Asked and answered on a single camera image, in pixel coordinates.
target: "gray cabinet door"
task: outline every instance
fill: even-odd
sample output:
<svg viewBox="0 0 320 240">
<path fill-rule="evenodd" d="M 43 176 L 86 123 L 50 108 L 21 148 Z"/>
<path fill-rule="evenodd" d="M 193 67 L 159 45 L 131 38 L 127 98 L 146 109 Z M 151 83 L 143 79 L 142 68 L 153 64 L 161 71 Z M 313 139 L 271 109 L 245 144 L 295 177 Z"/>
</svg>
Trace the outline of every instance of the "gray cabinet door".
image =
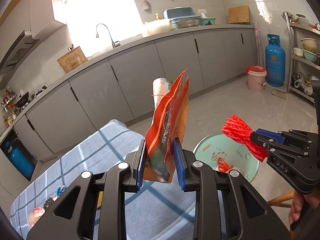
<svg viewBox="0 0 320 240">
<path fill-rule="evenodd" d="M 133 119 L 107 58 L 74 75 L 69 82 L 96 129 L 111 119 L 121 122 Z"/>
<path fill-rule="evenodd" d="M 196 42 L 192 33 L 177 34 L 155 42 L 166 78 L 175 80 L 187 68 L 189 94 L 204 89 Z"/>
<path fill-rule="evenodd" d="M 26 115 L 53 153 L 80 143 L 96 131 L 68 80 L 49 92 Z"/>
<path fill-rule="evenodd" d="M 133 116 L 154 111 L 152 82 L 164 77 L 154 41 L 121 51 L 109 61 Z"/>
<path fill-rule="evenodd" d="M 19 121 L 14 125 L 13 129 L 18 133 L 18 138 L 31 153 L 31 155 L 36 156 L 37 161 L 48 158 L 53 154 L 36 133 L 32 123 L 28 123 L 28 119 L 25 115 L 19 119 Z"/>
<path fill-rule="evenodd" d="M 228 79 L 228 65 L 219 29 L 193 32 L 199 50 L 204 88 Z"/>
<path fill-rule="evenodd" d="M 246 67 L 258 63 L 254 29 L 224 29 L 223 40 L 230 78 L 244 73 Z"/>
</svg>

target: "floor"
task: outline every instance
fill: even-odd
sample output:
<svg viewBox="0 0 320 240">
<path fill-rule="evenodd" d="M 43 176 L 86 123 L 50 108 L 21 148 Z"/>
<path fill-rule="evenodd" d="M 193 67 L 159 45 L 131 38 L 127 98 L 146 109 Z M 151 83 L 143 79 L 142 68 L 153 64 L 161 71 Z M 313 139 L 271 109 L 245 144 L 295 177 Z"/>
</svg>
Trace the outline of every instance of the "floor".
<svg viewBox="0 0 320 240">
<path fill-rule="evenodd" d="M 193 150 L 202 138 L 221 131 L 225 120 L 232 114 L 242 118 L 253 130 L 317 130 L 316 111 L 311 102 L 295 94 L 288 94 L 287 100 L 273 96 L 273 87 L 269 85 L 261 94 L 252 92 L 247 89 L 246 79 L 240 78 L 189 101 L 184 149 Z M 129 129 L 145 136 L 150 124 L 151 117 L 129 126 Z M 40 174 L 57 160 L 44 163 Z M 292 190 L 265 161 L 260 165 L 252 184 L 266 200 Z M 274 210 L 289 227 L 289 209 L 275 207 Z"/>
</svg>

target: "silver screw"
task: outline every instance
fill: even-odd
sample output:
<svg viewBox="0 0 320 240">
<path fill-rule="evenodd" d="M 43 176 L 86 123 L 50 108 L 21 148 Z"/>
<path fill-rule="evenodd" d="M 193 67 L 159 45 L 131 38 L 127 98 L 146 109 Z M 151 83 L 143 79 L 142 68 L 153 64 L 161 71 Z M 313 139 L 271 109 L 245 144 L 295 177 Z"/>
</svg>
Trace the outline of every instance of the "silver screw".
<svg viewBox="0 0 320 240">
<path fill-rule="evenodd" d="M 84 179 L 87 179 L 91 176 L 91 172 L 90 171 L 84 171 L 81 173 L 81 177 Z"/>
<path fill-rule="evenodd" d="M 203 165 L 203 163 L 200 162 L 200 161 L 195 161 L 195 162 L 193 163 L 193 166 L 195 166 L 195 167 L 197 167 L 197 168 L 202 167 L 202 165 Z"/>
<path fill-rule="evenodd" d="M 231 175 L 232 177 L 238 177 L 238 176 L 239 176 L 239 171 L 232 170 L 232 171 L 230 171 L 230 175 Z"/>
<path fill-rule="evenodd" d="M 118 168 L 122 169 L 122 170 L 128 168 L 128 166 L 129 166 L 128 163 L 119 163 L 118 164 Z"/>
</svg>

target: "pink bucket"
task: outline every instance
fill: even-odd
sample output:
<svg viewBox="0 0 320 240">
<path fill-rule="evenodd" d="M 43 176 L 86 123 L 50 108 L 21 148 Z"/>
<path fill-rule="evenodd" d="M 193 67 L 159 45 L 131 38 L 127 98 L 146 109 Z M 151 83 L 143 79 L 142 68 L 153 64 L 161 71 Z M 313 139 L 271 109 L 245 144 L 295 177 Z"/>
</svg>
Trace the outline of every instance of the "pink bucket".
<svg viewBox="0 0 320 240">
<path fill-rule="evenodd" d="M 259 72 L 255 72 L 254 70 L 247 71 L 247 73 L 248 73 L 248 89 L 255 91 L 255 92 L 258 92 L 258 93 L 261 93 L 265 89 L 265 86 L 266 86 L 267 72 L 263 67 L 259 67 L 259 66 L 255 66 L 255 67 L 259 68 Z"/>
</svg>

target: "blue checkered cloth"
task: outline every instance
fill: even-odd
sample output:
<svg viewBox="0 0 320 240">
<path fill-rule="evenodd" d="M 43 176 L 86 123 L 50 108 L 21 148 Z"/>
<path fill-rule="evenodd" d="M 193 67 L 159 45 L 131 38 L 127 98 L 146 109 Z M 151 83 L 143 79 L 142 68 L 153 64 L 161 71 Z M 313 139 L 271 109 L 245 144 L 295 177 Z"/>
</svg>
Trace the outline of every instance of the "blue checkered cloth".
<svg viewBox="0 0 320 240">
<path fill-rule="evenodd" d="M 111 120 L 66 153 L 15 199 L 11 206 L 12 226 L 26 239 L 29 214 L 35 207 L 43 207 L 48 197 L 55 197 L 58 187 L 70 185 L 83 171 L 107 171 L 124 161 L 128 153 L 138 150 L 142 139 L 142 135 L 123 123 Z M 170 184 L 145 180 L 138 193 L 125 194 L 127 239 L 192 239 L 195 199 L 194 192 L 181 191 L 176 175 Z M 99 212 L 94 240 L 98 239 Z"/>
</svg>

